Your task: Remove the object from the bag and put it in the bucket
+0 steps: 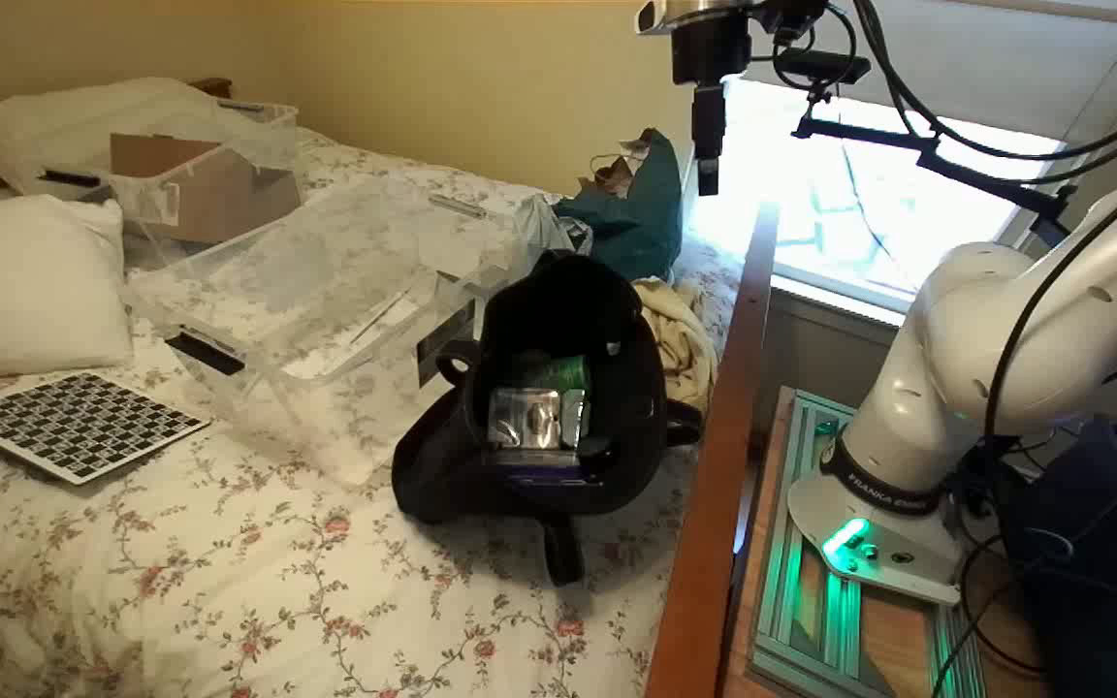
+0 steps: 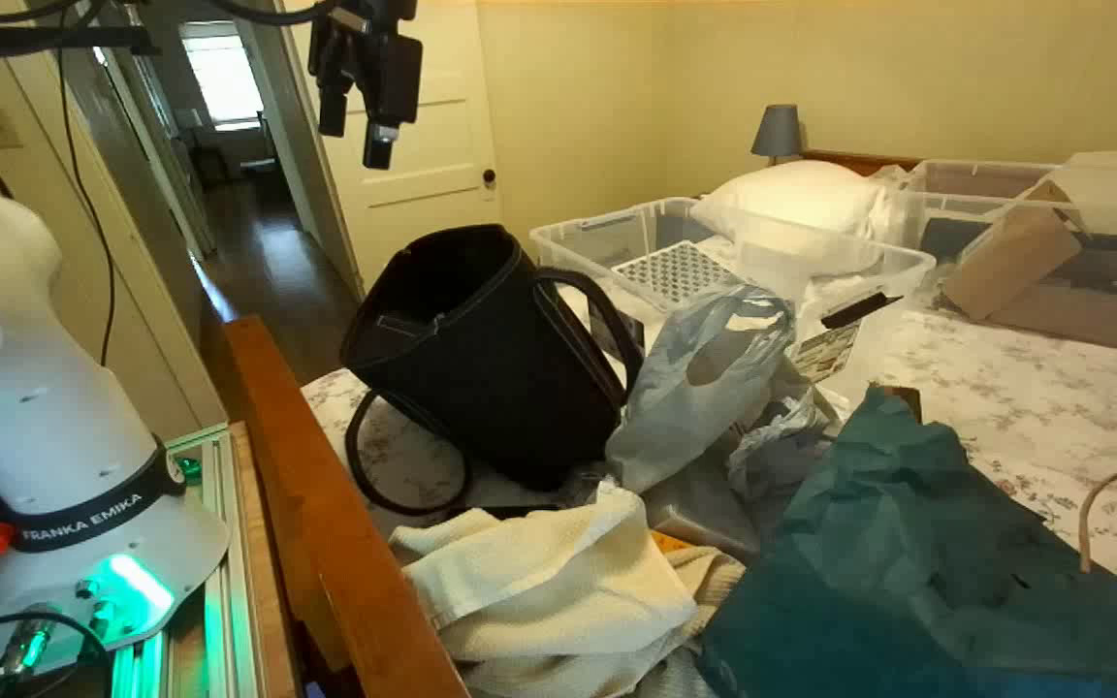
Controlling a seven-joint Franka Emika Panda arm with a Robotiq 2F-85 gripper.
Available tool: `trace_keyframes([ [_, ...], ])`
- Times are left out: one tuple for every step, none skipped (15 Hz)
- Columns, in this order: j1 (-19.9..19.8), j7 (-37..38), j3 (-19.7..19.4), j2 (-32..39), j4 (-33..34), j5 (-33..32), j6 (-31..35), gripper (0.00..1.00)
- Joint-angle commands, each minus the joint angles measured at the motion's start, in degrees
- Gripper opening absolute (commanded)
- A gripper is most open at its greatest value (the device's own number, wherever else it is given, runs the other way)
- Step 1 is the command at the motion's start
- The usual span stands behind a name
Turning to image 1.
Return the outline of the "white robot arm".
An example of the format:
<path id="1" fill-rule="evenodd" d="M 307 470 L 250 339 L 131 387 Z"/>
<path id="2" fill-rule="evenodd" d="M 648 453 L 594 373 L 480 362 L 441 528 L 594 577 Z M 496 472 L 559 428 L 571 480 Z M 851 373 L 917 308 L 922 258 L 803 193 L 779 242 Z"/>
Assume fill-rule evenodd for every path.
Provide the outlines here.
<path id="1" fill-rule="evenodd" d="M 942 136 L 1008 157 L 947 128 L 889 60 L 871 0 L 854 0 L 871 56 L 889 81 L 905 132 L 801 122 L 803 132 L 880 139 L 920 153 L 920 169 L 1031 205 L 1024 184 L 989 178 L 942 159 Z M 783 73 L 790 44 L 829 0 L 644 0 L 638 26 L 670 41 L 670 81 L 695 86 L 691 139 L 699 193 L 718 193 L 727 139 L 727 79 L 753 64 L 748 25 L 775 35 L 770 64 Z M 1042 258 L 1004 246 L 961 246 L 942 258 L 905 316 L 876 383 L 838 435 L 818 472 L 788 486 L 783 503 L 825 569 L 905 598 L 960 605 L 965 546 L 956 501 L 1018 439 L 1073 421 L 1103 383 L 1117 381 L 1117 192 L 1088 211 L 1079 231 Z"/>

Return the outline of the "robot base mount board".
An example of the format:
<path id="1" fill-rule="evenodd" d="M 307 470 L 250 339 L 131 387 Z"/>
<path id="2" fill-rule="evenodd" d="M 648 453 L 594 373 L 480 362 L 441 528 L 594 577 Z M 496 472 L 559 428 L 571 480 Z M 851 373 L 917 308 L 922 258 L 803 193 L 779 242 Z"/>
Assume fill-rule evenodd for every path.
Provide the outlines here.
<path id="1" fill-rule="evenodd" d="M 851 406 L 783 387 L 737 609 L 753 686 L 788 698 L 989 698 L 983 652 L 960 609 L 965 542 L 947 523 L 885 523 L 860 507 L 818 516 L 808 539 L 788 493 L 833 453 Z"/>

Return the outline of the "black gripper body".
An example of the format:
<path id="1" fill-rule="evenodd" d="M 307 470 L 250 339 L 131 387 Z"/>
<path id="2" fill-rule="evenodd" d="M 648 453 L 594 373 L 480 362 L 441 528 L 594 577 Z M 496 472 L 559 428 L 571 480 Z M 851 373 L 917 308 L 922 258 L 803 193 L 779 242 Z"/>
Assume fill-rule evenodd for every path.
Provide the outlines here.
<path id="1" fill-rule="evenodd" d="M 638 30 L 670 41 L 674 86 L 718 86 L 748 68 L 748 26 L 794 41 L 824 11 L 825 0 L 644 0 Z"/>

